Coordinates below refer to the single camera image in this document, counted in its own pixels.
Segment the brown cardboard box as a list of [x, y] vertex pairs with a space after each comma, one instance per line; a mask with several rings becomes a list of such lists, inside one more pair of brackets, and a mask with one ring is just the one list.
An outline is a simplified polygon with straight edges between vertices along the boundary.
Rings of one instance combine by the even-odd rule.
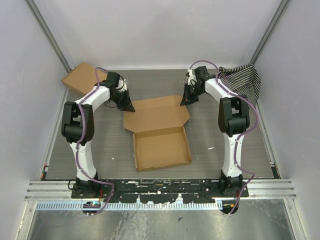
[[133, 133], [138, 172], [192, 163], [185, 124], [188, 109], [180, 95], [133, 101], [134, 112], [123, 113], [123, 127]]
[[69, 90], [83, 97], [88, 94], [97, 83], [95, 67], [83, 62], [64, 77], [62, 83]]

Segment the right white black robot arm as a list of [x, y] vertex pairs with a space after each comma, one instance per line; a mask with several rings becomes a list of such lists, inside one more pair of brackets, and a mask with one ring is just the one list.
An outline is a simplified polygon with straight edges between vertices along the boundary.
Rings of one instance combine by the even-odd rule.
[[196, 79], [195, 76], [189, 76], [184, 84], [180, 105], [198, 102], [203, 93], [211, 95], [219, 103], [218, 128], [224, 137], [224, 162], [218, 187], [221, 194], [229, 198], [243, 185], [242, 143], [250, 126], [249, 106], [220, 79]]

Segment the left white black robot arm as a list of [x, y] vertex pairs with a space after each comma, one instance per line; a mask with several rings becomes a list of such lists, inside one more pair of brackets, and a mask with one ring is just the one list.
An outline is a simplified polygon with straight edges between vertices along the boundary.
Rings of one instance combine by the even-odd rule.
[[76, 101], [67, 101], [63, 106], [61, 134], [73, 151], [76, 165], [72, 190], [91, 199], [97, 197], [106, 184], [99, 180], [91, 143], [95, 134], [94, 112], [108, 101], [114, 102], [120, 111], [136, 111], [123, 77], [97, 83], [88, 94]]

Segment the black white striped cloth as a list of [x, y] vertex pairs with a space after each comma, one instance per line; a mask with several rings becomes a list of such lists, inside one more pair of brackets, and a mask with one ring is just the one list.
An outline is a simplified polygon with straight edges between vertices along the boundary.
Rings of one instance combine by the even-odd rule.
[[250, 109], [256, 108], [260, 95], [261, 78], [256, 67], [243, 64], [235, 68], [218, 68], [218, 85], [225, 93], [234, 93], [246, 97], [250, 102]]

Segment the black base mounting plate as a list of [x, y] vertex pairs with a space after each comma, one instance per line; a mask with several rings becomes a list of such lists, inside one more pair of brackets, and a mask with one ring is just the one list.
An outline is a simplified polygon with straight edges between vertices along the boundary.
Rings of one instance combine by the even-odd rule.
[[216, 179], [109, 179], [114, 185], [110, 203], [214, 203], [215, 198], [237, 198], [239, 187], [222, 190]]

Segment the left aluminium corner post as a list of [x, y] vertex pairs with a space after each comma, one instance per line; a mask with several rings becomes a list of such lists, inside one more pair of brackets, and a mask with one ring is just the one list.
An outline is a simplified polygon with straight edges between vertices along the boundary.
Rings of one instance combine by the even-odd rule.
[[73, 67], [70, 65], [69, 61], [67, 60], [65, 54], [63, 53], [62, 49], [60, 48], [56, 38], [54, 37], [50, 27], [48, 26], [45, 18], [41, 14], [37, 4], [34, 0], [25, 0], [24, 1], [29, 8], [30, 12], [32, 13], [33, 17], [35, 18], [36, 22], [38, 23], [40, 29], [42, 30], [44, 36], [47, 38], [50, 46], [52, 47], [54, 53], [57, 55], [58, 59], [62, 63], [64, 69], [69, 73], [73, 70]]

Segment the aluminium corner post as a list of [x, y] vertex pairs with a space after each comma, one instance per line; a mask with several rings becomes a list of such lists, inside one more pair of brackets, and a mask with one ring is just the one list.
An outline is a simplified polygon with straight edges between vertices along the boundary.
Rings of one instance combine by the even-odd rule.
[[73, 67], [70, 65], [69, 61], [67, 60], [65, 54], [63, 53], [62, 49], [60, 48], [56, 38], [54, 37], [50, 27], [48, 26], [45, 18], [41, 14], [37, 4], [34, 0], [25, 0], [24, 1], [29, 8], [30, 12], [32, 13], [33, 17], [35, 18], [36, 22], [38, 23], [40, 29], [42, 30], [44, 36], [47, 38], [50, 46], [52, 47], [54, 53], [57, 55], [58, 59], [62, 63], [64, 69], [69, 73], [73, 70]]
[[289, 7], [291, 0], [281, 0], [278, 7], [276, 8], [266, 30], [263, 33], [252, 57], [250, 58], [249, 64], [255, 65], [260, 55], [262, 54], [268, 40], [272, 36], [274, 30], [276, 29], [278, 23], [280, 22], [282, 16], [284, 15], [286, 9]]

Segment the aluminium front rail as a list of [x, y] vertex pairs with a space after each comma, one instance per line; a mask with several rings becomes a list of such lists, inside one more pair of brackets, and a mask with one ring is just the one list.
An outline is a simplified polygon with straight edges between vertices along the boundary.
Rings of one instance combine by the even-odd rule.
[[[32, 181], [26, 200], [106, 199], [111, 186], [103, 185], [97, 193], [79, 193], [72, 189], [74, 181]], [[146, 202], [155, 198], [173, 202], [178, 198], [191, 201], [203, 199], [236, 199], [238, 196], [253, 199], [295, 199], [296, 193], [288, 179], [254, 179], [244, 189], [221, 190], [214, 179], [114, 179], [112, 202]]]

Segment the right aluminium corner post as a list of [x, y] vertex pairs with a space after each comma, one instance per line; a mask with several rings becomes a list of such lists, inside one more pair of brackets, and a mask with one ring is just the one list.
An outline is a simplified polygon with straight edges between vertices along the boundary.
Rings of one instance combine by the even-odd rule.
[[268, 40], [272, 36], [274, 30], [276, 29], [278, 23], [280, 22], [282, 16], [284, 15], [286, 9], [289, 7], [291, 0], [281, 0], [278, 7], [276, 8], [266, 30], [263, 33], [252, 57], [250, 58], [249, 64], [255, 65], [260, 55], [262, 54]]

